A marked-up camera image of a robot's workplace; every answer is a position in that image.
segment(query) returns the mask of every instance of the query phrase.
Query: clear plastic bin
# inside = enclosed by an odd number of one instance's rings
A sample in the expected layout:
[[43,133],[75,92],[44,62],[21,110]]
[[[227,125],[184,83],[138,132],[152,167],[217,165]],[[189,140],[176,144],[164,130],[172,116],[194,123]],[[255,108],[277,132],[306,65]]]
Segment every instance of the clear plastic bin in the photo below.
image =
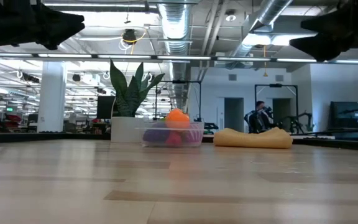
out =
[[151,121],[139,129],[143,146],[198,147],[203,141],[204,122]]

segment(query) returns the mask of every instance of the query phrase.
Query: yellow cushion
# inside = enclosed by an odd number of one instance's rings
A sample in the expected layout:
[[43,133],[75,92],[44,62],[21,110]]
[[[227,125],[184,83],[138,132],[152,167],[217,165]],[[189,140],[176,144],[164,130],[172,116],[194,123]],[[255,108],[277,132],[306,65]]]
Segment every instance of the yellow cushion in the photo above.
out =
[[273,128],[260,134],[245,134],[226,128],[215,133],[214,145],[289,149],[292,146],[292,138],[286,131],[279,128]]

